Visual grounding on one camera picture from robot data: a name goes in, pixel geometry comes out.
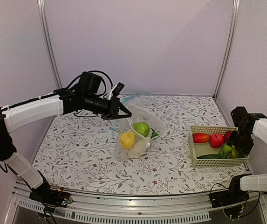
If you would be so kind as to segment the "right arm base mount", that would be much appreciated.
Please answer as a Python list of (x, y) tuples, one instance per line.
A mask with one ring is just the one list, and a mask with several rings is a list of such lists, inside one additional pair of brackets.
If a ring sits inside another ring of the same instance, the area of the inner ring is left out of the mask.
[(238, 175), (232, 178), (228, 189), (213, 192), (210, 190), (209, 199), (213, 208), (228, 206), (235, 203), (241, 203), (249, 200), (249, 193), (242, 191), (240, 180), (246, 175)]

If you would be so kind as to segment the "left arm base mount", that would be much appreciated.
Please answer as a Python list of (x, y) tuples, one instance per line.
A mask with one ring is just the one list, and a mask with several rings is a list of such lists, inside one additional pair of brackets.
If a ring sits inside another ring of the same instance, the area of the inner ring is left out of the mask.
[(50, 184), (43, 177), (42, 184), (37, 188), (29, 187), (31, 190), (29, 198), (51, 207), (67, 207), (73, 202), (71, 195), (63, 188), (51, 189)]

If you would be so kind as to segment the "light green toy apple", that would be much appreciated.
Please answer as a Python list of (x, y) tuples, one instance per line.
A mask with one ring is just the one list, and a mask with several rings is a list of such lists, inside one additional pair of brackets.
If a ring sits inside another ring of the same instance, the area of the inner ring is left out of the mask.
[(147, 137), (150, 132), (150, 126), (145, 122), (133, 123), (134, 130), (144, 137)]

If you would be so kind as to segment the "frosted white zip top bag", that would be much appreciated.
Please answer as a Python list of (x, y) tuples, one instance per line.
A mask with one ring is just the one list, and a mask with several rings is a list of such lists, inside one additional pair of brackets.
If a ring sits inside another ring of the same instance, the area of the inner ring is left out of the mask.
[[(148, 109), (144, 107), (140, 107), (137, 105), (129, 105), (128, 109), (132, 112), (132, 116), (128, 118), (128, 120), (132, 121), (133, 123), (140, 123), (145, 122), (150, 126), (150, 129), (153, 128), (156, 132), (160, 134), (160, 137), (165, 132), (165, 124), (156, 116), (154, 113), (150, 112)], [(122, 133), (132, 132), (131, 130), (128, 130), (127, 128), (122, 129), (116, 139), (116, 156), (119, 161), (126, 161), (128, 159), (132, 159), (128, 157), (128, 150), (124, 149), (120, 143), (120, 137)], [(142, 136), (141, 134), (134, 131), (136, 134), (135, 143), (139, 140), (146, 140), (146, 137)], [(149, 148), (157, 142), (158, 138), (156, 140), (150, 141)]]

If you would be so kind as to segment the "white toy radish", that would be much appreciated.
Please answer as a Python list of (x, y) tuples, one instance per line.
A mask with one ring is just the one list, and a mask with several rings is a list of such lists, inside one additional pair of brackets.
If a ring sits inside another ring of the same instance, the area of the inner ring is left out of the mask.
[(150, 142), (150, 141), (156, 140), (159, 137), (160, 137), (160, 134), (156, 132), (153, 128), (151, 128), (148, 136), (146, 137), (146, 140)]

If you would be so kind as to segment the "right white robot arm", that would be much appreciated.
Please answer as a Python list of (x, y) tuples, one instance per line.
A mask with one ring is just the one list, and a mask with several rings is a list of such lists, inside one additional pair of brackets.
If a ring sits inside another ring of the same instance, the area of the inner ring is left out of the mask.
[[(237, 106), (231, 111), (231, 117), (238, 130), (231, 134), (228, 145), (235, 146), (245, 155), (252, 155), (249, 163), (254, 171), (267, 171), (267, 165), (258, 168), (258, 165), (267, 163), (267, 116), (249, 113), (245, 107)], [(249, 191), (267, 193), (267, 174), (238, 175), (232, 178), (225, 199), (228, 203), (236, 203), (243, 193)]]

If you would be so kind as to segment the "white toy cauliflower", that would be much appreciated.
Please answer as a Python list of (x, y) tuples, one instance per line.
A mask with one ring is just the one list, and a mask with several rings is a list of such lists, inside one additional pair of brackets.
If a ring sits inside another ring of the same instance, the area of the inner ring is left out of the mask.
[(135, 143), (134, 147), (128, 150), (129, 158), (138, 158), (145, 154), (146, 150), (149, 148), (150, 143), (148, 141), (139, 140)]

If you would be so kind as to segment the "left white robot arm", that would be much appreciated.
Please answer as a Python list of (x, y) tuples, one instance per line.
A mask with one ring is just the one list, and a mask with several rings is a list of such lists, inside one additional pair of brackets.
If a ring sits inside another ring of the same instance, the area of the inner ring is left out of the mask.
[(27, 140), (37, 140), (42, 135), (34, 137), (38, 130), (30, 130), (35, 123), (41, 124), (55, 116), (80, 110), (100, 115), (103, 120), (130, 117), (131, 112), (118, 97), (124, 84), (111, 84), (108, 90), (105, 77), (108, 75), (98, 70), (84, 71), (66, 87), (13, 105), (0, 106), (0, 162), (23, 179), (44, 203), (53, 199), (54, 191), (43, 175), (18, 152), (18, 146), (27, 144), (15, 142), (13, 138), (25, 130), (23, 136)]

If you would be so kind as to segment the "green toy avocado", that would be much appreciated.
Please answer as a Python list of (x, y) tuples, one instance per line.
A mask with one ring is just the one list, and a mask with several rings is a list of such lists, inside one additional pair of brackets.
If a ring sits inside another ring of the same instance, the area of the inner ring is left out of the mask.
[(245, 154), (244, 153), (242, 153), (241, 151), (239, 151), (238, 149), (233, 149), (232, 150), (232, 157), (234, 158), (234, 159), (238, 159), (238, 158), (245, 158)]

